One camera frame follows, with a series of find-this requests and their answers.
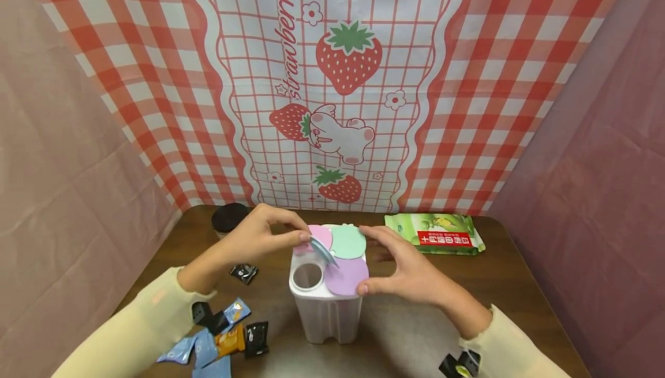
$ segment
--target pink checkered backdrop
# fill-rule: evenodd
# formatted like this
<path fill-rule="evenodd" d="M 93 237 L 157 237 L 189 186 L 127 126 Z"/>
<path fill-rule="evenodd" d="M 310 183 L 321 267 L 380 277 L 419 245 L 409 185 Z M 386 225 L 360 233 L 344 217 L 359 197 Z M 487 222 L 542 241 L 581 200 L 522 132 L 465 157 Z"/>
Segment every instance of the pink checkered backdrop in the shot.
<path fill-rule="evenodd" d="M 167 198 L 489 208 L 615 0 L 40 0 Z"/>

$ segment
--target white plastic container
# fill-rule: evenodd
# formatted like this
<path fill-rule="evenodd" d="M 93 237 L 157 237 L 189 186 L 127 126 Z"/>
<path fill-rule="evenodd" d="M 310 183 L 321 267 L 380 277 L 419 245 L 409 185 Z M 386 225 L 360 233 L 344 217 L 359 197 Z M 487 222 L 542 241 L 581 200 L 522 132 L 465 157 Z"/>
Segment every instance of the white plastic container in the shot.
<path fill-rule="evenodd" d="M 325 269 L 325 261 L 316 252 L 292 255 L 289 288 L 298 306 L 305 337 L 315 344 L 328 338 L 341 344 L 351 343 L 358 335 L 363 298 L 331 293 L 324 282 Z"/>

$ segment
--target red label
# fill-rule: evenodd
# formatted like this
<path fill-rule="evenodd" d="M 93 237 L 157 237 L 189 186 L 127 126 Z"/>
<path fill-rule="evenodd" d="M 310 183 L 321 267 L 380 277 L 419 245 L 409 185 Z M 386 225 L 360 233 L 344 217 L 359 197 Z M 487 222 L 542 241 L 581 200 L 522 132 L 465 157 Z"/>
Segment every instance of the red label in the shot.
<path fill-rule="evenodd" d="M 436 231 L 419 231 L 417 237 L 420 245 L 445 247 L 473 247 L 471 237 L 467 233 L 439 233 Z"/>

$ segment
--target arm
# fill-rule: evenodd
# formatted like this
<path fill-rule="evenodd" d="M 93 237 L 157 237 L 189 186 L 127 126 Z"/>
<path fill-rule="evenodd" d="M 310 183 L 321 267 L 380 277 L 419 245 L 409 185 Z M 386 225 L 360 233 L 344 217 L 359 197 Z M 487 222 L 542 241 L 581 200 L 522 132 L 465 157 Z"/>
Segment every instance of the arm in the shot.
<path fill-rule="evenodd" d="M 271 224 L 296 231 L 272 235 Z M 309 229 L 294 212 L 259 205 L 222 241 L 184 268 L 170 268 L 88 337 L 54 378 L 134 377 L 193 327 L 192 304 L 207 302 L 232 265 L 309 241 Z"/>
<path fill-rule="evenodd" d="M 384 247 L 379 260 L 397 264 L 392 276 L 360 283 L 360 295 L 390 293 L 436 305 L 459 331 L 460 346 L 480 355 L 480 378 L 569 378 L 499 309 L 487 309 L 397 233 L 386 226 L 360 232 Z"/>

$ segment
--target person's right hand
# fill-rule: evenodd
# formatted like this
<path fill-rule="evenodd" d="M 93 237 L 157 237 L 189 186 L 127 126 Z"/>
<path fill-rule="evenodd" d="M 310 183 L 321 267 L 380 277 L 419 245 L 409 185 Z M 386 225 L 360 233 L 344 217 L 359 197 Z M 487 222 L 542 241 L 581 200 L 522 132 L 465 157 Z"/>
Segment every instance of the person's right hand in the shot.
<path fill-rule="evenodd" d="M 356 292 L 395 294 L 412 302 L 441 305 L 446 289 L 454 282 L 441 273 L 410 242 L 387 226 L 360 226 L 360 232 L 384 248 L 379 260 L 395 260 L 397 268 L 390 277 L 373 277 L 360 282 Z"/>

